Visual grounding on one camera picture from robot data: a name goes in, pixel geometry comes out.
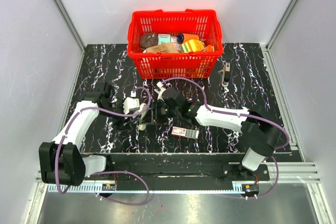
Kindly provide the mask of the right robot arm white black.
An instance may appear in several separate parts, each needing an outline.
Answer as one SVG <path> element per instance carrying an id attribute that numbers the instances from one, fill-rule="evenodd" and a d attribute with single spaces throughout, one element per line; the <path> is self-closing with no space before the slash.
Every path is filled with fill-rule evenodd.
<path id="1" fill-rule="evenodd" d="M 154 115 L 161 121 L 178 118 L 197 126 L 214 126 L 241 134 L 248 149 L 239 166 L 239 175 L 250 180 L 259 165 L 276 150 L 281 127 L 263 117 L 260 109 L 226 109 L 188 101 L 175 88 L 155 88 L 157 95 Z"/>

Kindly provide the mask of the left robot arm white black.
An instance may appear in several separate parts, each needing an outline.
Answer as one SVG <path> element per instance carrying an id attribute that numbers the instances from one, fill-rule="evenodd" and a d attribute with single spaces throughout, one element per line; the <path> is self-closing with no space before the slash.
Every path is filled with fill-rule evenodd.
<path id="1" fill-rule="evenodd" d="M 135 88 L 130 97 L 113 100 L 114 90 L 107 82 L 97 82 L 85 91 L 75 110 L 51 142 L 41 143 L 38 154 L 42 181 L 46 184 L 79 186 L 85 177 L 97 174 L 112 177 L 114 168 L 102 155 L 82 157 L 79 149 L 90 125 L 99 115 L 112 117 L 121 124 L 125 119 L 143 115 L 150 103 L 140 103 Z"/>

